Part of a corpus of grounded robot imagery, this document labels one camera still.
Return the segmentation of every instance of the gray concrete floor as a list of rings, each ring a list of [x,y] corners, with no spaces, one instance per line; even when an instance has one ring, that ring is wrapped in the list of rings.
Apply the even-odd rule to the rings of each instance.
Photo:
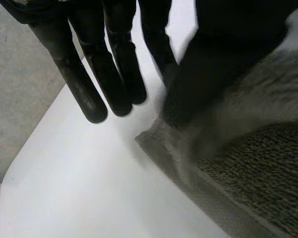
[[[29,27],[0,5],[0,182],[63,86]]]

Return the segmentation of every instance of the concrete surface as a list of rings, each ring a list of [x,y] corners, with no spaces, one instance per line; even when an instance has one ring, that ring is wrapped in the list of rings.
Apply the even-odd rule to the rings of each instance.
[[[0,182],[63,86],[29,27],[0,5]]]

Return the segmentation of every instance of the black fabric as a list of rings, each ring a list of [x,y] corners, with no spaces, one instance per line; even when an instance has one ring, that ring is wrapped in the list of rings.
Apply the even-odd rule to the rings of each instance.
[[[166,122],[185,126],[211,106],[225,87],[282,42],[286,18],[297,7],[293,0],[196,0],[199,29],[170,79]],[[175,117],[169,108],[181,115]]]
[[[13,0],[0,0],[1,5],[21,24],[32,24],[66,15],[74,4],[93,3],[94,0],[30,0],[27,5]]]

